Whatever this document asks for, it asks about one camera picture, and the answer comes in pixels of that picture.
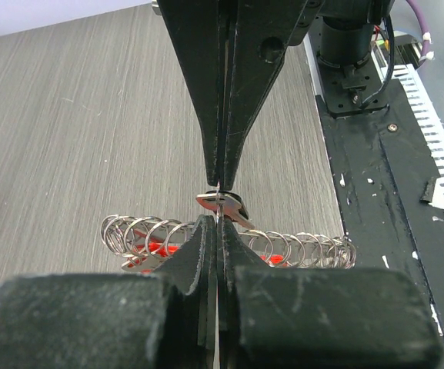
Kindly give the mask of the black capped key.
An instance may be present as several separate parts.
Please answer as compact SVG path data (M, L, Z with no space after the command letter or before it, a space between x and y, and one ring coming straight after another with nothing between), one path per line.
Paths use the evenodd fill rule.
M198 194L196 201L205 209L217 213L222 209L222 213L235 223L246 229L254 229L254 224L249 219L249 213L242 201L242 198L229 191L208 191Z

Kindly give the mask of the silver key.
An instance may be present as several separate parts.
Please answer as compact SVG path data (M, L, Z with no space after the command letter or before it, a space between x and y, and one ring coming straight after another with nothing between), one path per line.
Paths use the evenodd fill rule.
M126 258L126 261L121 265L121 269L130 273L148 274L163 264L167 258L157 258L155 256L133 256Z

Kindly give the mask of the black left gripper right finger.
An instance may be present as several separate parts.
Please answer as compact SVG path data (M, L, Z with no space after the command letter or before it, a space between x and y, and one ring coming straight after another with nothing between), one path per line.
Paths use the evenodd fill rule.
M442 342L404 274L378 268L272 268L226 252L217 222L223 368L438 368Z

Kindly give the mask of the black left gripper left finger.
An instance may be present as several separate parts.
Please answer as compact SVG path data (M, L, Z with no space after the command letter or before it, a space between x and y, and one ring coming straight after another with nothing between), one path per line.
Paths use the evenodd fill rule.
M24 275L0 285L0 368L211 368L216 226L149 274Z

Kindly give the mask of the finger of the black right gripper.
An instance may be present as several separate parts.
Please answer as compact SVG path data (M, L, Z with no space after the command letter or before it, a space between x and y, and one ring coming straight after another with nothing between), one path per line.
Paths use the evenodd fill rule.
M222 90L219 3L162 0L159 7L199 121L207 182L216 186L220 179L217 161Z
M285 61L322 1L227 1L219 116L219 185L231 189L245 140Z

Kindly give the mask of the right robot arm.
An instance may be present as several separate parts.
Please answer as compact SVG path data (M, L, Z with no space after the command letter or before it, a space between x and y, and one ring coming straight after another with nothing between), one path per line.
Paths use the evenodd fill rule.
M383 108L369 78L374 28L392 34L390 1L160 1L202 133L207 182L232 188L245 139L285 61L310 35L334 117Z

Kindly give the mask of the red plastic handle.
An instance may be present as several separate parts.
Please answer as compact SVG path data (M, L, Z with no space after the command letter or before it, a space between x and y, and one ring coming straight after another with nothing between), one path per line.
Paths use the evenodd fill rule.
M169 258L173 256L175 252L179 249L179 244L170 244L167 248L162 247L158 242L151 242L149 244L150 253L148 254L146 251L142 253L142 256L155 256L157 258ZM266 264L272 267L279 268L287 268L291 266L289 261L283 261L283 256L280 254L271 253L270 250L266 249L264 251L254 250L256 253Z

